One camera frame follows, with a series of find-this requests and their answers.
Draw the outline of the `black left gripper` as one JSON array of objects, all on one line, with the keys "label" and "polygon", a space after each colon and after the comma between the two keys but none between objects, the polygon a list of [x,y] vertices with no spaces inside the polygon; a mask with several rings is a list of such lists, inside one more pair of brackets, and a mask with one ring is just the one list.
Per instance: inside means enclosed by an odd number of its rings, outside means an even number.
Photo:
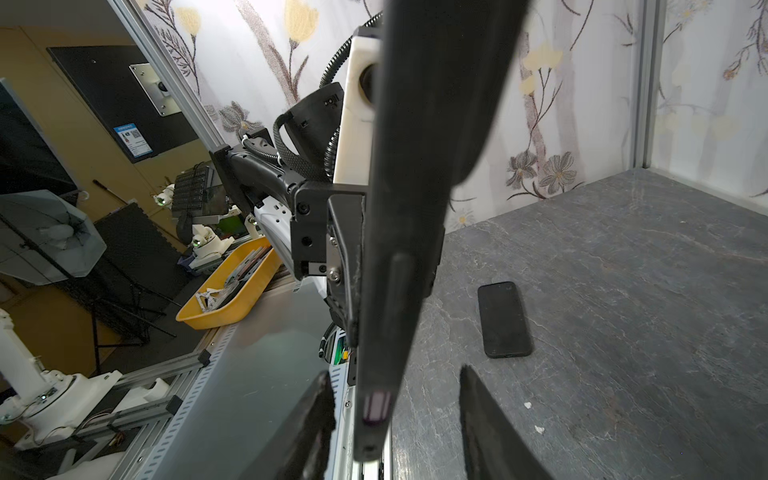
[{"label": "black left gripper", "polygon": [[332,318],[359,344],[365,195],[360,185],[307,181],[293,195],[291,255],[297,278],[319,277]]}]

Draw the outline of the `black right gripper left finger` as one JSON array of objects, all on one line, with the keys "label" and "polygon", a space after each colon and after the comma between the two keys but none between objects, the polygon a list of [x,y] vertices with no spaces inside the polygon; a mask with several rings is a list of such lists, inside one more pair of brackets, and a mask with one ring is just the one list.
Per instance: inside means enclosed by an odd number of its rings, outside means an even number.
[{"label": "black right gripper left finger", "polygon": [[330,374],[320,373],[239,479],[323,479],[336,429]]}]

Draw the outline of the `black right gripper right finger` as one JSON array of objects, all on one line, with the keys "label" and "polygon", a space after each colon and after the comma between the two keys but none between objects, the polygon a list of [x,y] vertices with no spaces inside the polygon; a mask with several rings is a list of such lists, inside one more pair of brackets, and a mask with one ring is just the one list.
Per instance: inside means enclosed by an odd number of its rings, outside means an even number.
[{"label": "black right gripper right finger", "polygon": [[469,365],[460,371],[459,406],[468,479],[552,479]]}]

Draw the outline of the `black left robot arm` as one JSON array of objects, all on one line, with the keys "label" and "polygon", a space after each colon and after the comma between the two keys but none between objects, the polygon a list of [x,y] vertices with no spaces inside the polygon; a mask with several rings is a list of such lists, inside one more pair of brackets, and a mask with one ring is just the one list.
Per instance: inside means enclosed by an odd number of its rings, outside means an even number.
[{"label": "black left robot arm", "polygon": [[365,195],[382,14],[334,53],[312,94],[211,157],[226,192],[253,214],[288,270],[319,288],[350,346],[359,337]]}]

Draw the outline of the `black phone case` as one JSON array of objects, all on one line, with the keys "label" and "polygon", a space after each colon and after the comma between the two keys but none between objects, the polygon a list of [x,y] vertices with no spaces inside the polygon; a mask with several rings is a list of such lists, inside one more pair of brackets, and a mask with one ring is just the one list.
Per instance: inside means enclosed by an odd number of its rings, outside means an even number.
[{"label": "black phone case", "polygon": [[383,13],[364,215],[353,457],[383,453],[441,252],[528,12],[524,1],[392,1]]}]

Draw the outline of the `black smartphone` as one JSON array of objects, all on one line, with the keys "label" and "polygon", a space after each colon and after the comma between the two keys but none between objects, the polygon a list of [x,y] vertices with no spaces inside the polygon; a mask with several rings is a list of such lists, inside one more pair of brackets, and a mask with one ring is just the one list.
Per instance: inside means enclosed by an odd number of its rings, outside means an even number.
[{"label": "black smartphone", "polygon": [[499,359],[531,355],[533,341],[516,284],[504,281],[482,285],[477,294],[486,356]]}]

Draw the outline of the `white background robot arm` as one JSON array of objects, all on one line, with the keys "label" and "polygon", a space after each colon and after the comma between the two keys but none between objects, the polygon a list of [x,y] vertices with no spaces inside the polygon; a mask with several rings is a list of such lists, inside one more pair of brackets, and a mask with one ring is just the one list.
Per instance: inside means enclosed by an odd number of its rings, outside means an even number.
[{"label": "white background robot arm", "polygon": [[22,423],[27,433],[14,445],[19,451],[70,437],[121,379],[118,370],[93,378],[80,373],[45,370],[1,312],[1,374],[15,394],[1,402],[1,423]]}]

